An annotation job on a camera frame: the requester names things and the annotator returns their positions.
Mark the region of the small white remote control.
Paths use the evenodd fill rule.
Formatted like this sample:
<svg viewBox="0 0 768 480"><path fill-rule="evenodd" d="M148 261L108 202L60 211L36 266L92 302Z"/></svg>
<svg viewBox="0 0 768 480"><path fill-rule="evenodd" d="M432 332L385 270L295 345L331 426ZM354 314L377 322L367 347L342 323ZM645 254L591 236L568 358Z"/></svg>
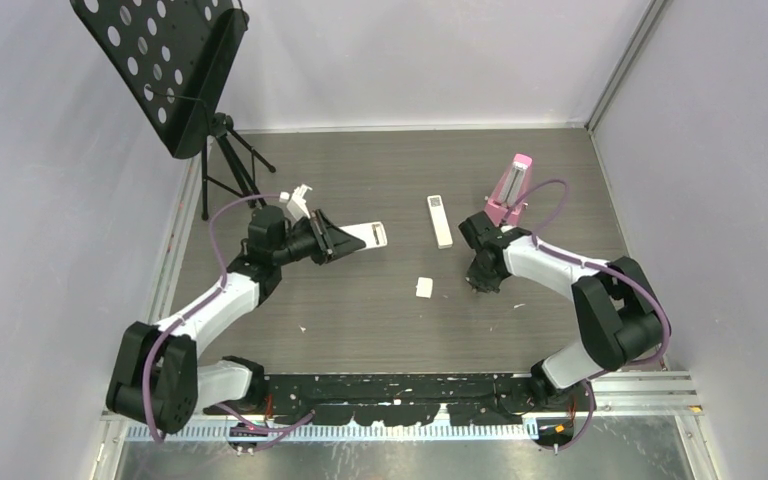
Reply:
<svg viewBox="0 0 768 480"><path fill-rule="evenodd" d="M345 225L341 226L341 229L363 241L365 246L362 250L380 249L388 245L386 229L380 221Z"/></svg>

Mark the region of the small remote battery cover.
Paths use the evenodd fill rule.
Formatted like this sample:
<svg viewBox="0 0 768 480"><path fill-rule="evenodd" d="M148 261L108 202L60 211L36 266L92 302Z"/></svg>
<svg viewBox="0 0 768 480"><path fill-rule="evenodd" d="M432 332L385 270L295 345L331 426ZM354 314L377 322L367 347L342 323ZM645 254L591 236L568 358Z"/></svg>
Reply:
<svg viewBox="0 0 768 480"><path fill-rule="evenodd" d="M418 277L415 285L415 295L419 298L430 299L433 294L434 281L428 277Z"/></svg>

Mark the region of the long white remote control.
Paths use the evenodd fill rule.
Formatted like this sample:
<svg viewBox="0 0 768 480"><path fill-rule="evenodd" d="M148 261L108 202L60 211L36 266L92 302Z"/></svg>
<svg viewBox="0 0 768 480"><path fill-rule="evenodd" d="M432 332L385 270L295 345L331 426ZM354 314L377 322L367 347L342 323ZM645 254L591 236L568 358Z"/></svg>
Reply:
<svg viewBox="0 0 768 480"><path fill-rule="evenodd" d="M451 248L453 246L453 238L442 197L440 195L429 195L427 197L427 206L438 248Z"/></svg>

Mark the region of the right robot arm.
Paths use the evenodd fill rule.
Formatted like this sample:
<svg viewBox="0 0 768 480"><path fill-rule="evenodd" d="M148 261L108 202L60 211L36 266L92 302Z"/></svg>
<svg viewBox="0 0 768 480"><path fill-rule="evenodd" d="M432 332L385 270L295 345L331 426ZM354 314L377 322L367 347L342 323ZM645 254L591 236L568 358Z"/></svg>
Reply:
<svg viewBox="0 0 768 480"><path fill-rule="evenodd" d="M475 253L466 273L474 290L497 293L504 280L517 277L562 295L574 307L577 339L531 369L531 397L540 408L556 410L570 398L572 386L664 353L670 323L636 260L578 255L526 229L496 225L484 212L458 229Z"/></svg>

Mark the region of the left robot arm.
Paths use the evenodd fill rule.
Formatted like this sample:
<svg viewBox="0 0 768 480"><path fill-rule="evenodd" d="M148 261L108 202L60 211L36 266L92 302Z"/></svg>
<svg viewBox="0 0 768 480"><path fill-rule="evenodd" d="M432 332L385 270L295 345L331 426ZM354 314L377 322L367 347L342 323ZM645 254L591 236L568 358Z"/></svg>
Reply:
<svg viewBox="0 0 768 480"><path fill-rule="evenodd" d="M295 220L279 206L255 210L240 253L213 287L155 324L135 322L125 330L107 409L145 424L156 438L179 432L211 407L258 412L268 396L263 366L238 356L202 366L206 347L267 301L284 266L305 259L324 265L387 243L381 222L338 226L320 210Z"/></svg>

